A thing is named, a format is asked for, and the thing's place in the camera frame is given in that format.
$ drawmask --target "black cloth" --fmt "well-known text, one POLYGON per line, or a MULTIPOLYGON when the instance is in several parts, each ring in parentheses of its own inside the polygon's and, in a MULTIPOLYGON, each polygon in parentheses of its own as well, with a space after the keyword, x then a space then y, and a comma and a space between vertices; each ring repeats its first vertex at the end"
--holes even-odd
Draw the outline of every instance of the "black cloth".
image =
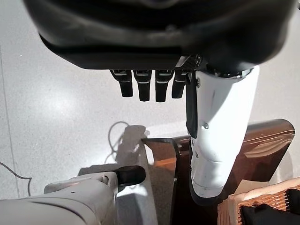
POLYGON ((287 198, 289 201, 290 212, 300 215, 300 191, 297 189, 287 190, 287 198))
POLYGON ((267 204, 241 207, 243 225, 300 225, 300 216, 275 210, 267 204))

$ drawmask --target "white floor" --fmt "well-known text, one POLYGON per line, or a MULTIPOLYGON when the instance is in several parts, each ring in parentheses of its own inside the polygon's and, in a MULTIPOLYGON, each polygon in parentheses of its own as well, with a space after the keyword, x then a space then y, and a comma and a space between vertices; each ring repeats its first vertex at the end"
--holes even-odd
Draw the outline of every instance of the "white floor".
MULTIPOLYGON (((293 17, 282 52, 261 66, 251 121, 284 118, 300 128, 300 12, 293 17)), ((0 2, 0 161, 22 176, 31 176, 31 192, 66 180, 81 168, 104 163, 145 164, 143 153, 133 158, 109 156, 124 132, 135 148, 147 129, 148 136, 186 134, 185 99, 156 103, 122 98, 118 83, 108 71, 83 70, 50 52, 41 42, 22 1, 0 2)), ((296 135, 273 181, 300 176, 300 137, 296 135)), ((0 199, 27 196, 27 181, 15 179, 0 167, 0 199)), ((143 224, 155 224, 150 184, 149 204, 141 209, 143 224)))

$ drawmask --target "wicker basket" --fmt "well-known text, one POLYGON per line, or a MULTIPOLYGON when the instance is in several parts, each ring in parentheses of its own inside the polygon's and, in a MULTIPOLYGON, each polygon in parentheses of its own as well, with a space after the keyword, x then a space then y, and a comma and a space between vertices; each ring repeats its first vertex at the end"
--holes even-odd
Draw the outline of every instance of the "wicker basket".
POLYGON ((251 207, 264 203, 277 210, 289 211, 289 202, 286 195, 288 189, 300 190, 300 178, 238 195, 230 195, 228 199, 218 205, 218 225, 242 225, 241 206, 251 207))

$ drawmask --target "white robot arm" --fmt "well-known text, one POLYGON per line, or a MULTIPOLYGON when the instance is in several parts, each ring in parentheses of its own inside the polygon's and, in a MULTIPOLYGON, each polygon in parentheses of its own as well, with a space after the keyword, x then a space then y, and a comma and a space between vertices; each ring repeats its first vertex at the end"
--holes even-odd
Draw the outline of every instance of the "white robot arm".
POLYGON ((190 190, 200 205, 221 193, 246 133, 259 67, 237 75, 196 71, 197 135, 191 138, 190 190))

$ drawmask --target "white plastic part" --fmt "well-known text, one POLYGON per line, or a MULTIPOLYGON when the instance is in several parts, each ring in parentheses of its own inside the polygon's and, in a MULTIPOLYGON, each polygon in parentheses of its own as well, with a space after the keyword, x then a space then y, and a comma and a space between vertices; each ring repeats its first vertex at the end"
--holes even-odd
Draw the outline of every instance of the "white plastic part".
POLYGON ((117 174, 87 174, 46 186, 44 195, 0 201, 0 224, 115 225, 117 174))
POLYGON ((202 198, 223 190, 245 137, 258 75, 258 66, 240 78, 196 72, 198 131, 191 139, 191 176, 202 198))

